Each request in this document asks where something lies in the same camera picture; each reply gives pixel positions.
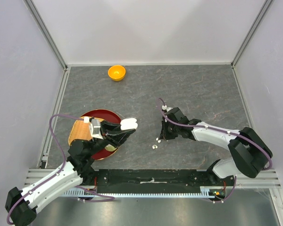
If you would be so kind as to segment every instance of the gray floor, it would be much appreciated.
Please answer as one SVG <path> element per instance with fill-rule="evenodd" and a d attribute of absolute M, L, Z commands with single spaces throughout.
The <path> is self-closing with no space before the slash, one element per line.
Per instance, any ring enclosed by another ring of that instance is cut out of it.
<path fill-rule="evenodd" d="M 280 226 L 268 190 L 235 190 L 223 204 L 193 198 L 57 198 L 33 226 Z"/>
<path fill-rule="evenodd" d="M 108 109 L 136 117 L 137 131 L 117 153 L 93 164 L 96 169 L 206 169 L 230 156 L 225 149 L 181 137 L 163 141 L 153 150 L 161 130 L 155 100 L 161 97 L 189 118 L 228 129 L 247 126 L 246 115 L 229 65 L 126 66 L 126 77 L 112 81 L 109 67 L 72 67 L 60 113 L 81 116 L 93 109 Z M 64 151 L 73 120 L 58 119 L 56 135 Z M 53 143 L 47 168 L 56 168 L 62 156 Z"/>

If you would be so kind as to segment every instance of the orange bowl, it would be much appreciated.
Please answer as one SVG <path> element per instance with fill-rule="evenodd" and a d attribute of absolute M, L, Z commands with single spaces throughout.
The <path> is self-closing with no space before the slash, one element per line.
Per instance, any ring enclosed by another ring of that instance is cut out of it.
<path fill-rule="evenodd" d="M 109 77 L 114 81 L 121 81 L 126 74 L 126 69 L 121 65 L 114 65 L 108 70 Z"/>

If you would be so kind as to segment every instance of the black mount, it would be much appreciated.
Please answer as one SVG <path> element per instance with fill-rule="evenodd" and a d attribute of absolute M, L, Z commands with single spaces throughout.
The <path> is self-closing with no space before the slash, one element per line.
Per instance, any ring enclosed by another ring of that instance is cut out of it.
<path fill-rule="evenodd" d="M 7 212 L 9 212 L 12 206 L 20 198 L 22 198 L 21 193 L 22 191 L 20 191 L 17 187 L 14 187 L 8 192 L 8 197 L 5 203 L 5 209 L 7 210 Z M 35 210 L 37 206 L 34 209 L 31 209 L 28 204 L 29 203 L 22 200 L 11 213 L 10 218 L 16 226 L 27 226 L 32 223 L 37 217 L 37 213 Z"/>
<path fill-rule="evenodd" d="M 259 145 L 270 158 L 273 157 L 271 150 L 252 128 L 245 127 L 240 134 Z M 268 159 L 259 149 L 239 137 L 230 140 L 228 148 L 238 170 L 249 178 L 255 178 L 268 163 Z"/>
<path fill-rule="evenodd" d="M 197 123 L 201 122 L 198 119 L 188 120 L 187 116 L 184 116 L 182 111 L 178 108 L 172 108 L 170 111 L 166 112 L 166 116 L 177 123 L 185 124 L 185 125 L 196 125 Z M 164 140 L 172 140 L 181 135 L 183 138 L 188 138 L 191 140 L 195 140 L 192 130 L 193 128 L 183 127 L 183 126 L 176 126 L 172 123 L 166 122 L 165 118 L 162 118 L 161 121 L 162 129 L 159 138 Z"/>

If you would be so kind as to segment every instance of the white wall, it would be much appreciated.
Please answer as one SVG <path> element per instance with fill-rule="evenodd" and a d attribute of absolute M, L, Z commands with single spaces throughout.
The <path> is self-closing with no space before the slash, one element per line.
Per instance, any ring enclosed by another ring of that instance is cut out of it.
<path fill-rule="evenodd" d="M 231 62 L 264 0 L 34 0 L 68 64 Z"/>
<path fill-rule="evenodd" d="M 0 0 L 0 226 L 35 168 L 63 70 L 22 0 Z"/>
<path fill-rule="evenodd" d="M 283 0 L 272 4 L 236 71 L 254 127 L 274 153 L 283 187 Z"/>

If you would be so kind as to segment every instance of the small white piece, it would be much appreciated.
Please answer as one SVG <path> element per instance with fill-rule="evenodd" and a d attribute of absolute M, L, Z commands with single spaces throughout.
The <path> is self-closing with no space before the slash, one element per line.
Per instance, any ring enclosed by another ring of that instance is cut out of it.
<path fill-rule="evenodd" d="M 84 123 L 89 123 L 89 117 L 88 116 L 84 116 Z"/>

